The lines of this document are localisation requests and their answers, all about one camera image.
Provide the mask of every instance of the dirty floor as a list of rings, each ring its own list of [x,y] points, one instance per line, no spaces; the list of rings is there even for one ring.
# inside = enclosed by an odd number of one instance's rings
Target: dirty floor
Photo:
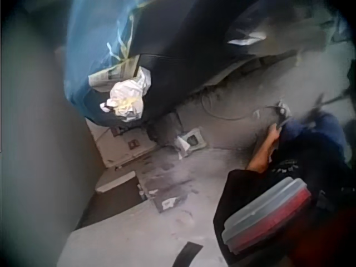
[[[304,52],[244,77],[231,76],[208,95],[211,112],[234,117],[283,98],[294,115],[302,118],[320,93],[325,92],[328,100],[348,87],[347,72],[354,55],[351,44],[338,43],[324,52]],[[350,99],[325,109],[342,125],[355,118]],[[141,162],[131,168],[136,169],[143,184],[157,177],[171,177],[181,185],[186,198],[163,213],[153,201],[145,201],[74,231],[58,267],[172,266],[187,241],[204,246],[192,267],[226,266],[212,226],[217,202],[228,172],[246,165],[250,154],[245,151],[278,117],[273,110],[261,110],[259,116],[241,121],[217,120],[203,111],[200,100],[186,103],[177,111],[184,130],[200,127],[209,147],[182,160],[172,150],[162,149],[153,153],[153,165]],[[154,160],[159,158],[162,164]]]

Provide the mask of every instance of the gray wall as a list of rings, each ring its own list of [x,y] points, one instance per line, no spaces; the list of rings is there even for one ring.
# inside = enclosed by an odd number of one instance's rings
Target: gray wall
[[[26,15],[7,22],[1,41],[2,254],[16,266],[55,266],[103,163]]]

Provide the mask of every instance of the black sleeve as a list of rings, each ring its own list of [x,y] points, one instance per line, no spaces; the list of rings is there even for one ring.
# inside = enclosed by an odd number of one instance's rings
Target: black sleeve
[[[262,180],[262,175],[255,171],[234,170],[228,175],[213,223],[221,253],[229,265],[238,261],[239,257],[231,253],[223,242],[221,233],[224,231],[224,223],[232,214],[259,196]]]

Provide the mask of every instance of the person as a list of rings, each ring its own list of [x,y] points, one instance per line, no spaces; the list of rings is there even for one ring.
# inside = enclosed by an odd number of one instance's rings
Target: person
[[[315,126],[308,127],[293,119],[285,104],[279,106],[286,124],[271,125],[246,169],[228,174],[213,221],[220,250],[229,266],[334,266],[339,258],[347,259],[350,246],[345,244],[355,238],[355,179],[344,160],[343,129],[335,116],[320,109],[313,111]],[[224,222],[286,177],[307,184],[308,208],[258,244],[237,255],[230,252],[221,237]],[[326,208],[317,205],[321,194]]]

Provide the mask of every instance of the crumpled white paper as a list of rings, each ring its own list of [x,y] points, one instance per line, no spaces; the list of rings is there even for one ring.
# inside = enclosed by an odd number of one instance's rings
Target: crumpled white paper
[[[110,107],[122,121],[129,122],[141,118],[144,111],[142,97],[151,86],[151,73],[139,67],[137,76],[129,80],[116,83],[110,91],[110,98],[100,104],[104,112],[110,112]]]

